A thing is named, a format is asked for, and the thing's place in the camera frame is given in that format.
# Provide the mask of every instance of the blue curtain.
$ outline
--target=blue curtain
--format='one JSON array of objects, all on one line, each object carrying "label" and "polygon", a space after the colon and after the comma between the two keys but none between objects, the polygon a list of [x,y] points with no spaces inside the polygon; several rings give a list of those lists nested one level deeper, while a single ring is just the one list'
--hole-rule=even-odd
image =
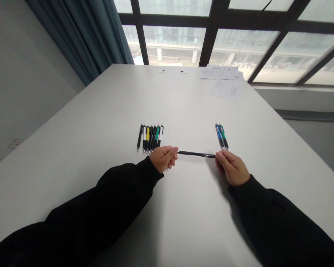
[{"label": "blue curtain", "polygon": [[26,3],[85,85],[113,63],[134,63],[113,0]]}]

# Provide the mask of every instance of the green pen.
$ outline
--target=green pen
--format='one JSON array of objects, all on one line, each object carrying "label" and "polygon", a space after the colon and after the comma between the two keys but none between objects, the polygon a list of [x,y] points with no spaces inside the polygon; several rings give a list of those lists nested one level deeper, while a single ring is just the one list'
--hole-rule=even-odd
[{"label": "green pen", "polygon": [[225,137],[224,128],[221,124],[219,124],[219,128],[220,128],[220,133],[222,134],[222,137],[223,137],[224,145],[225,145],[226,149],[229,150],[229,146],[227,144],[226,137]]},{"label": "green pen", "polygon": [[157,132],[156,132],[156,137],[155,137],[155,148],[157,147],[157,142],[158,142],[158,134],[160,133],[160,125],[157,125]]}]

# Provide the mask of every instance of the window pane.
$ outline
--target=window pane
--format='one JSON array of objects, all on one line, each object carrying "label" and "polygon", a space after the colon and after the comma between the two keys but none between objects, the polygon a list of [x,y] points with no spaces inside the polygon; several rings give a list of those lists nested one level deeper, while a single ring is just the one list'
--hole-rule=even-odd
[{"label": "window pane", "polygon": [[140,43],[138,41],[137,30],[135,25],[123,25],[127,43],[129,44],[132,58],[135,65],[143,65],[144,61],[141,55]]},{"label": "window pane", "polygon": [[212,0],[139,0],[142,14],[208,17]]},{"label": "window pane", "polygon": [[144,26],[150,65],[198,66],[205,28]]},{"label": "window pane", "polygon": [[247,80],[278,32],[219,29],[209,64],[239,67]]},{"label": "window pane", "polygon": [[310,1],[298,19],[319,22],[334,22],[334,0]]},{"label": "window pane", "polygon": [[[270,0],[231,0],[230,9],[262,10]],[[293,0],[273,0],[265,10],[287,11]]]},{"label": "window pane", "polygon": [[294,83],[334,46],[334,35],[289,32],[254,82]]},{"label": "window pane", "polygon": [[132,13],[130,0],[114,0],[118,13]]},{"label": "window pane", "polygon": [[314,74],[306,83],[334,85],[334,58]]}]

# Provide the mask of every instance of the white table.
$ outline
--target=white table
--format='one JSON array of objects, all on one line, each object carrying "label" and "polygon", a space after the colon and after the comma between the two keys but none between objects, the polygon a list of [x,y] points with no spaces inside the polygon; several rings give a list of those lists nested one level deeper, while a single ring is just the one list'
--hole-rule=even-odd
[{"label": "white table", "polygon": [[[141,123],[165,126],[162,145],[215,153],[216,122],[250,173],[334,240],[334,172],[247,83],[240,103],[208,95],[214,83],[196,67],[111,66],[0,163],[0,241],[44,220],[110,167],[144,159],[136,152]],[[231,212],[213,159],[180,155],[102,258],[121,266],[260,266]]]}]

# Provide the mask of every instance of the black sweater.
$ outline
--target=black sweater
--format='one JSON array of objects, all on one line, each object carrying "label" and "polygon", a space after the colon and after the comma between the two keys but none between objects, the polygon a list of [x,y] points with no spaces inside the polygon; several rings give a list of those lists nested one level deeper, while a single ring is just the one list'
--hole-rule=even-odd
[{"label": "black sweater", "polygon": [[[109,169],[44,222],[0,243],[0,266],[85,266],[132,224],[163,177],[149,157]],[[230,194],[264,266],[334,266],[334,242],[287,198],[253,176]]]}]

